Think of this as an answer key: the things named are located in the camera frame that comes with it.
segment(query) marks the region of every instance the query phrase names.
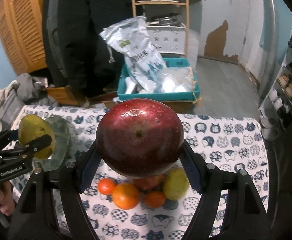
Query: human hand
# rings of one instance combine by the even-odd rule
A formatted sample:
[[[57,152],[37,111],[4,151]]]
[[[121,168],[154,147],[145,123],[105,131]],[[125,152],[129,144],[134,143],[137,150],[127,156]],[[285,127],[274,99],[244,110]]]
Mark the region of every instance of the human hand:
[[[3,191],[0,190],[0,210],[4,215],[10,216],[14,211],[14,207],[11,183],[7,181],[4,183]]]

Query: teal plastic bin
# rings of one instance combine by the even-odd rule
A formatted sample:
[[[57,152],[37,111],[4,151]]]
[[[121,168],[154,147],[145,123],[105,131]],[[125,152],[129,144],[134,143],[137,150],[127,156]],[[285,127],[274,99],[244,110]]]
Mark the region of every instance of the teal plastic bin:
[[[189,62],[186,58],[164,58],[164,61],[166,62],[167,67],[189,67]],[[194,73],[193,79],[196,81],[194,91],[180,93],[125,94],[126,92],[125,78],[128,76],[129,74],[127,71],[127,66],[126,64],[124,64],[117,90],[119,100],[121,101],[133,98],[148,98],[156,101],[195,101],[199,98],[200,95],[200,87],[197,83],[197,77]]]

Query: tablecloth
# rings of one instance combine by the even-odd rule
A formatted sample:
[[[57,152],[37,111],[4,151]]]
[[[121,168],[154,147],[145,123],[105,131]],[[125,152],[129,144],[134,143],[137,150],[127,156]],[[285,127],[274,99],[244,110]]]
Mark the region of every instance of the tablecloth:
[[[25,106],[12,129],[17,129],[20,120],[27,114],[36,114],[43,119],[52,115],[62,116],[67,120],[71,133],[66,163],[76,160],[81,153],[89,149],[95,140],[97,125],[107,111],[103,104],[92,109]],[[201,154],[207,163],[211,162],[225,171],[237,172],[239,169],[246,169],[267,210],[268,160],[259,123],[251,118],[214,118],[190,114],[178,116],[184,127],[185,139],[194,152]],[[12,142],[7,148],[13,148],[14,145]],[[175,167],[177,166],[181,167],[179,161],[175,164]],[[117,174],[101,161],[90,188],[80,196],[101,240],[182,238],[201,197],[194,190],[189,187],[181,200],[166,200],[162,207],[155,210],[141,201],[134,209],[124,211],[114,205],[111,196],[102,195],[97,191],[97,183],[105,177],[111,177],[117,182],[127,181],[127,178]],[[23,175],[12,180],[12,183],[21,192],[28,178],[28,175]],[[59,224],[68,230],[58,192],[54,192],[54,197]],[[227,190],[223,190],[211,236],[220,231],[226,203]]]

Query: dark red apple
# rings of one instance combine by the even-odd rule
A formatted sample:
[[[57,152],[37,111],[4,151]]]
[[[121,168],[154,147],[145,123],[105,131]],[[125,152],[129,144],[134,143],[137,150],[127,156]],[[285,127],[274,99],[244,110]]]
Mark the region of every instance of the dark red apple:
[[[184,129],[168,106],[145,98],[111,108],[96,131],[105,163],[119,174],[147,178],[162,174],[178,160]]]

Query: louvered door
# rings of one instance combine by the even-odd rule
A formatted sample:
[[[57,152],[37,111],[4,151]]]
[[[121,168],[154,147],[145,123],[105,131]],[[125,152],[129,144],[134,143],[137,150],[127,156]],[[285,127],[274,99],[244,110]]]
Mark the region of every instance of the louvered door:
[[[0,37],[17,74],[46,67],[42,40],[42,2],[0,0]]]

